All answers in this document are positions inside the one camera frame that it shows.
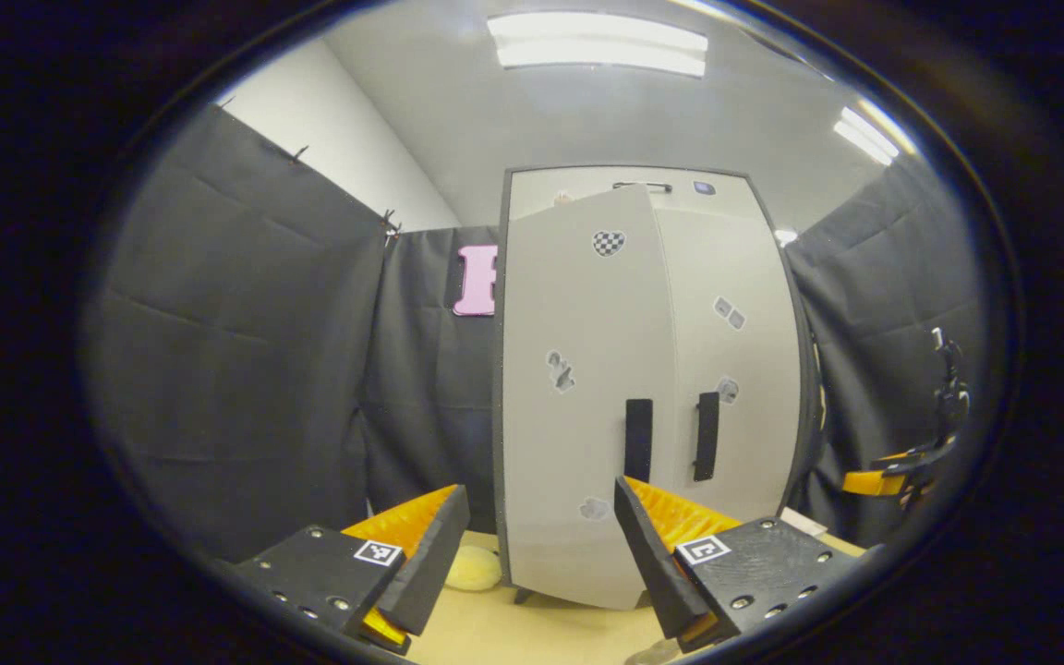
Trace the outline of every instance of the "white wall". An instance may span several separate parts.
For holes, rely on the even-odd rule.
[[[219,101],[242,122],[295,154],[378,214],[393,207],[404,231],[460,227],[458,216],[418,167],[330,46],[316,38],[275,60]]]
[[[670,165],[746,172],[777,228],[805,231],[882,172],[832,126],[857,92],[682,3],[570,0],[709,35],[703,80],[633,67],[505,70],[486,17],[561,0],[398,0],[326,41],[466,227],[499,222],[503,172]]]

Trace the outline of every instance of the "black curtain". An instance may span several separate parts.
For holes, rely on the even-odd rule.
[[[84,367],[106,446],[187,543],[242,561],[366,514],[358,411],[380,216],[223,110],[117,219]]]
[[[870,547],[902,521],[896,498],[850,495],[844,473],[933,440],[945,366],[930,329],[963,349],[975,402],[988,358],[988,298],[972,225],[927,173],[895,163],[786,253],[819,349],[827,422],[789,505]],[[941,468],[975,445],[963,446]]]
[[[389,244],[358,422],[372,509],[462,483],[469,528],[495,533],[494,317],[451,309],[462,292],[459,250],[498,240],[498,228],[447,228]]]

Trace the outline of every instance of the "ceiling light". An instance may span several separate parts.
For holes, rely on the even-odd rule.
[[[737,18],[731,17],[725,10],[718,10],[709,3],[701,3],[700,0],[671,0],[671,3],[680,4],[681,7],[687,7],[694,12],[700,12],[705,17],[721,18],[722,21],[728,21],[732,24],[739,24],[742,22]]]
[[[774,231],[774,238],[778,239],[778,246],[780,248],[785,248],[785,246],[794,243],[795,238],[798,238],[798,233],[791,231],[789,228],[780,228],[778,231]]]
[[[836,122],[836,127],[833,127],[832,129],[836,132],[836,134],[844,136],[844,138],[848,138],[853,146],[864,150],[865,154],[872,157],[876,163],[880,165],[891,165],[894,163],[894,159],[891,157],[887,152],[879,148],[872,140],[866,138],[865,134],[862,134],[861,130],[857,130],[857,128],[851,124],[848,124],[845,121],[839,121]]]
[[[900,147],[902,147],[904,151],[909,152],[911,155],[915,154],[917,148],[914,147],[913,140],[909,139],[909,136],[905,136],[905,132],[900,130],[898,123],[893,121],[890,116],[882,113],[882,110],[878,109],[872,101],[861,100],[860,106],[866,114],[869,114],[875,121],[878,121],[878,124],[881,126],[882,130],[890,132],[890,135],[894,137],[896,143],[900,144]]]
[[[488,18],[503,67],[616,64],[704,76],[709,38],[679,27],[587,12]]]
[[[857,130],[861,130],[861,134],[863,134],[865,138],[868,138],[877,144],[886,155],[890,155],[891,157],[898,156],[898,148],[896,148],[894,144],[891,144],[890,139],[885,138],[884,134],[881,134],[881,132],[870,126],[868,121],[858,115],[857,111],[853,111],[852,109],[845,109],[841,111],[839,115],[845,122],[857,128]]]

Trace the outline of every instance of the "white cabinet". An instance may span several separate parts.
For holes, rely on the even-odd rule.
[[[562,190],[573,200],[554,205]],[[743,521],[780,509],[802,393],[780,250],[745,179],[724,173],[514,171],[508,210],[495,444],[508,580],[633,609],[643,584],[613,516],[628,399],[653,404],[651,484]],[[712,479],[694,480],[697,399],[718,390]]]

